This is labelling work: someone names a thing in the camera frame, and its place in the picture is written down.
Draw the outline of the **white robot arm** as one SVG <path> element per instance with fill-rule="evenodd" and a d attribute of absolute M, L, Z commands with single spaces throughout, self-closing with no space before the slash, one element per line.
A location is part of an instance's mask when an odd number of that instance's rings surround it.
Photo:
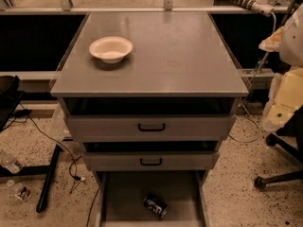
<path fill-rule="evenodd" d="M 291 68 L 283 75 L 275 73 L 269 101 L 261 119 L 265 131 L 277 131 L 303 106 L 303 5 L 259 46 L 267 52 L 278 52 L 281 61 Z"/>

